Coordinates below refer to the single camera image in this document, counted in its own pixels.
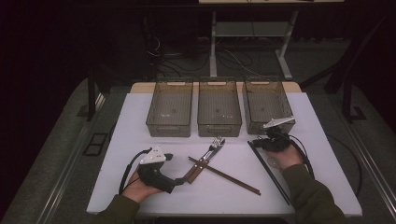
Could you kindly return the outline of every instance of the chopstick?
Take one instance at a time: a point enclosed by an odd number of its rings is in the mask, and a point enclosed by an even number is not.
[[[262,163],[262,166],[265,168],[267,171],[268,175],[271,177],[273,180],[274,184],[276,185],[277,189],[279,190],[280,194],[282,194],[283,198],[285,199],[286,203],[290,205],[290,198],[288,194],[286,193],[285,190],[282,189],[282,186],[277,182],[276,177],[274,174],[271,172],[270,168],[268,167],[267,163],[265,163],[264,159],[260,155],[259,151],[254,147],[253,143],[247,141],[247,143],[250,145],[251,149],[253,150],[254,154],[256,154],[256,157],[259,159],[259,161]]]
[[[206,164],[203,163],[203,162],[200,162],[200,161],[198,161],[198,160],[195,160],[194,158],[191,158],[191,157],[189,157],[189,160],[195,162],[196,164],[199,164],[199,165],[202,166],[202,167],[205,167],[207,170],[209,170],[209,171],[211,171],[211,172],[213,172],[213,173],[215,173],[215,174],[217,174],[217,175],[220,175],[220,176],[222,176],[222,177],[224,177],[224,178],[226,178],[226,179],[232,181],[233,183],[235,183],[235,184],[241,186],[241,187],[244,188],[244,189],[248,189],[248,190],[250,190],[251,192],[253,192],[253,193],[255,193],[255,194],[262,195],[258,189],[255,189],[255,188],[251,187],[250,185],[245,184],[244,182],[239,181],[239,180],[237,180],[237,179],[235,179],[235,178],[233,178],[233,177],[231,177],[231,176],[229,176],[229,175],[226,175],[226,174],[224,174],[223,172],[221,172],[221,171],[219,171],[219,170],[217,170],[217,169],[215,169],[215,168],[213,168],[213,167],[211,167],[211,166],[209,166],[209,165],[206,165]]]

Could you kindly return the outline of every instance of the white tag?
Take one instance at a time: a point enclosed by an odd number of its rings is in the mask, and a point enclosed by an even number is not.
[[[294,120],[294,116],[291,116],[290,118],[284,118],[284,119],[271,119],[268,123],[262,125],[263,128],[271,128],[279,124],[286,123],[288,121]]]
[[[153,148],[141,161],[140,164],[149,164],[160,161],[166,161],[166,157],[163,154],[163,150],[160,146]]]

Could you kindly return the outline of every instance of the fork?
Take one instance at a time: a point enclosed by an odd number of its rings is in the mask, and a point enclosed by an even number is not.
[[[200,162],[208,164],[210,160],[213,158],[213,156],[216,155],[216,153],[221,149],[221,147],[224,145],[225,139],[222,139],[221,136],[218,136],[213,140],[213,143],[210,145],[209,150],[204,154],[203,157],[199,160]],[[197,163],[195,163],[191,169],[184,175],[184,178],[187,180],[187,182],[192,183],[195,178],[202,172],[204,167],[198,166]]]

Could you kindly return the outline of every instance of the hand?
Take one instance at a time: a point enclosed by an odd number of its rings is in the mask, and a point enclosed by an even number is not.
[[[303,159],[297,149],[290,145],[285,150],[280,152],[266,151],[267,155],[275,158],[279,162],[280,170],[285,170],[286,168],[295,165],[303,164]]]
[[[156,189],[152,186],[147,186],[139,179],[139,174],[137,173],[137,169],[132,174],[131,178],[128,181],[128,185],[125,190],[122,192],[122,195],[137,202],[141,203],[148,196],[162,192],[160,189]]]

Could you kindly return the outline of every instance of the sleeve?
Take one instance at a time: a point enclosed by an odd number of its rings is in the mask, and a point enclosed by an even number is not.
[[[91,224],[130,224],[139,208],[139,203],[122,195],[115,195],[107,209],[98,213]]]
[[[334,203],[332,193],[313,179],[304,165],[293,165],[284,170],[282,175],[290,188],[296,224],[347,223],[344,213]]]

